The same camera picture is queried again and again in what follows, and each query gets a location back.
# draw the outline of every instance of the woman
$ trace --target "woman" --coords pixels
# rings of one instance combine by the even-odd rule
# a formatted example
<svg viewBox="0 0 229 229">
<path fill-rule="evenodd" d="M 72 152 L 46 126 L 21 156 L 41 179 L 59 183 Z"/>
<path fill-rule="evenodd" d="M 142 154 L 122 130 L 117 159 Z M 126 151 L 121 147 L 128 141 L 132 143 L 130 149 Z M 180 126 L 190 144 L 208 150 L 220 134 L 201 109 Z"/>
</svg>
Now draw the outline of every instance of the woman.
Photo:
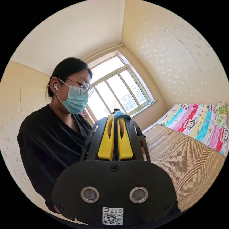
<svg viewBox="0 0 229 229">
<path fill-rule="evenodd" d="M 87 64 L 67 58 L 53 71 L 48 83 L 47 106 L 25 118 L 17 137 L 22 162 L 48 209 L 59 213 L 51 200 L 58 176 L 79 162 L 91 126 L 79 114 L 92 93 L 92 72 Z"/>
</svg>

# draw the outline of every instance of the white ceiling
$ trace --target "white ceiling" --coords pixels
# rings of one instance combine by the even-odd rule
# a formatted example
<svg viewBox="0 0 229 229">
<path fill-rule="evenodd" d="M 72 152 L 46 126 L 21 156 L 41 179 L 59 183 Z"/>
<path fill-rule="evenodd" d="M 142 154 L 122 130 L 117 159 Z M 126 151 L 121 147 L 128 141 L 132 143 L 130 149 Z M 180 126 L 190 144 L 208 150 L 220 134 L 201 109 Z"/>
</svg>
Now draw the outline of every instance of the white ceiling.
<svg viewBox="0 0 229 229">
<path fill-rule="evenodd" d="M 51 75 L 67 57 L 82 57 L 121 42 L 125 0 L 88 0 L 39 24 L 21 42 L 11 61 Z"/>
</svg>

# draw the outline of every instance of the window pane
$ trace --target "window pane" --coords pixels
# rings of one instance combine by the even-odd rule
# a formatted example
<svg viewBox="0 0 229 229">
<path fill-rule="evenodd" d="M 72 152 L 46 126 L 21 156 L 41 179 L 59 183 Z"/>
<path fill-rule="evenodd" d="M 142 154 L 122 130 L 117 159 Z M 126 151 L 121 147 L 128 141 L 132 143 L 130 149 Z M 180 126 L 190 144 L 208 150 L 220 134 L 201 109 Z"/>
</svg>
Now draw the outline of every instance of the window pane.
<svg viewBox="0 0 229 229">
<path fill-rule="evenodd" d="M 143 103 L 145 103 L 147 100 L 146 100 L 145 96 L 143 95 L 143 93 L 141 92 L 141 90 L 138 87 L 138 85 L 136 84 L 136 82 L 134 81 L 134 79 L 131 76 L 131 74 L 127 70 L 125 70 L 123 72 L 120 72 L 120 75 L 125 80 L 126 84 L 131 89 L 131 91 L 133 92 L 133 94 L 136 97 L 136 99 L 138 100 L 138 102 L 141 105 Z"/>
<path fill-rule="evenodd" d="M 107 110 L 106 106 L 104 105 L 96 91 L 94 91 L 91 97 L 88 98 L 88 106 L 90 107 L 97 120 L 100 120 L 101 118 L 110 115 L 109 111 Z"/>
<path fill-rule="evenodd" d="M 100 65 L 94 67 L 92 69 L 93 77 L 91 79 L 91 83 L 99 80 L 103 76 L 109 74 L 110 72 L 124 66 L 121 60 L 118 57 L 113 57 Z"/>
<path fill-rule="evenodd" d="M 98 84 L 96 86 L 96 89 L 98 90 L 99 94 L 101 95 L 111 112 L 113 112 L 115 108 L 118 108 L 122 113 L 124 113 L 124 110 L 122 109 L 117 99 L 114 97 L 113 93 L 105 82 Z"/>
<path fill-rule="evenodd" d="M 115 95 L 118 97 L 119 101 L 123 105 L 127 113 L 138 107 L 134 98 L 130 94 L 129 90 L 126 88 L 125 84 L 122 82 L 118 75 L 114 75 L 107 80 L 111 89 L 114 91 Z"/>
</svg>

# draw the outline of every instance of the hand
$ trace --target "hand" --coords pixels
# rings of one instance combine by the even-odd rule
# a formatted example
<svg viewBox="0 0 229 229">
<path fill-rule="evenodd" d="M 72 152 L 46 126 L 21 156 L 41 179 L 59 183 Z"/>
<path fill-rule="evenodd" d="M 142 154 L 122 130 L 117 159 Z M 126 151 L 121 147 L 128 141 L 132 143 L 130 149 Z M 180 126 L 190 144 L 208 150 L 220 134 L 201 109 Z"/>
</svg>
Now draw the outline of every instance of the hand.
<svg viewBox="0 0 229 229">
<path fill-rule="evenodd" d="M 56 207 L 55 205 L 53 205 L 53 206 L 54 206 L 55 210 L 56 210 L 58 213 L 60 213 L 59 210 L 57 209 L 57 207 Z"/>
</svg>

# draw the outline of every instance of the window sill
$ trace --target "window sill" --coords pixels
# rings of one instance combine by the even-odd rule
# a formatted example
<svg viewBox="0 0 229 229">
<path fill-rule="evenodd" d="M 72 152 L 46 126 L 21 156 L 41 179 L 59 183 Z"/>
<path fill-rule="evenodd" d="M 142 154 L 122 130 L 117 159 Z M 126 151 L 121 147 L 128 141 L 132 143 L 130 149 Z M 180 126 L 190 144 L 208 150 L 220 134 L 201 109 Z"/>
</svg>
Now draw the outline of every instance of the window sill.
<svg viewBox="0 0 229 229">
<path fill-rule="evenodd" d="M 136 113 L 134 113 L 133 115 L 131 115 L 130 117 L 133 118 L 134 116 L 138 115 L 139 113 L 141 113 L 142 111 L 144 111 L 145 109 L 147 109 L 148 107 L 150 107 L 152 104 L 154 104 L 156 101 L 153 101 L 152 103 L 146 105 L 145 107 L 143 107 L 141 110 L 137 111 Z"/>
</svg>

